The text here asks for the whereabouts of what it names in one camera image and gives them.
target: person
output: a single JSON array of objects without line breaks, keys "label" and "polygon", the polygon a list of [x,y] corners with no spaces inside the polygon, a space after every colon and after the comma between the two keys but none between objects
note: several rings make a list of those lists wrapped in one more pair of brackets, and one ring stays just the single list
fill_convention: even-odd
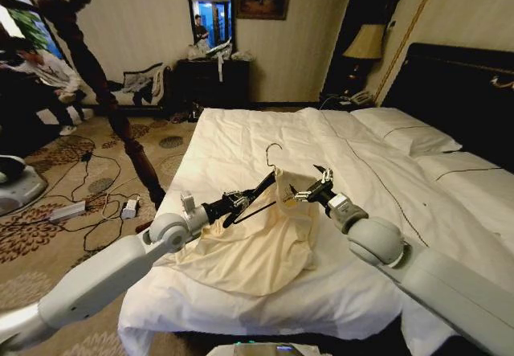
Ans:
[{"label": "person", "polygon": [[200,14],[196,14],[194,16],[194,24],[196,41],[198,42],[202,39],[207,39],[209,37],[209,32],[207,32],[207,29],[202,25],[202,17],[200,17]]},{"label": "person", "polygon": [[[57,118],[59,125],[61,125],[59,134],[66,136],[75,132],[76,127],[73,125],[73,120],[67,111],[67,104],[85,97],[85,94],[80,91],[82,80],[79,75],[64,60],[58,59],[43,49],[36,50],[27,39],[12,38],[9,47],[24,62],[16,67],[2,63],[0,68],[36,74],[44,82],[42,84],[42,95],[36,99],[42,100],[43,105]],[[74,107],[77,109],[80,118],[84,120],[82,109],[78,105]]]}]

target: dresser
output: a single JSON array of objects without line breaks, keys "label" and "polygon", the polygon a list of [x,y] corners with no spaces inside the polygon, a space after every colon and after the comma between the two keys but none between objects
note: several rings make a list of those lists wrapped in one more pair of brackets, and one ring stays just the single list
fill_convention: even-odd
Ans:
[{"label": "dresser", "polygon": [[211,108],[247,108],[250,62],[224,60],[222,81],[216,59],[179,60],[173,71],[173,107],[192,103]]}]

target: lampshade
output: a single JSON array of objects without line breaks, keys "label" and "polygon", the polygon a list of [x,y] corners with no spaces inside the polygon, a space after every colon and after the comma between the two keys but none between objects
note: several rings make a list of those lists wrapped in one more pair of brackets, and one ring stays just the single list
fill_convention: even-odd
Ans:
[{"label": "lampshade", "polygon": [[385,25],[364,24],[352,44],[343,53],[344,57],[354,59],[381,59],[382,58],[382,37]]}]

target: white shirt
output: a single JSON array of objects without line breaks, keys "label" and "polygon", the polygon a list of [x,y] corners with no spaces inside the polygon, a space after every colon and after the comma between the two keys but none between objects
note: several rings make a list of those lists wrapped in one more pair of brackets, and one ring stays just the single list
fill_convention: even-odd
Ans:
[{"label": "white shirt", "polygon": [[18,72],[34,73],[45,84],[61,88],[65,92],[73,93],[79,89],[82,80],[64,60],[58,59],[43,49],[38,49],[37,52],[43,57],[43,64],[25,61],[17,67],[9,68]]}]

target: headboard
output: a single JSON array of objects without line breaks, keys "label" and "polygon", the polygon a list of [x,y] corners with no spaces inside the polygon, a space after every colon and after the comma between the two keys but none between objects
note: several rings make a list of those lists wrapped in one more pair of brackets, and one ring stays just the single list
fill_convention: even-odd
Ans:
[{"label": "headboard", "polygon": [[514,84],[498,87],[511,82],[513,52],[413,43],[382,105],[514,173]]}]

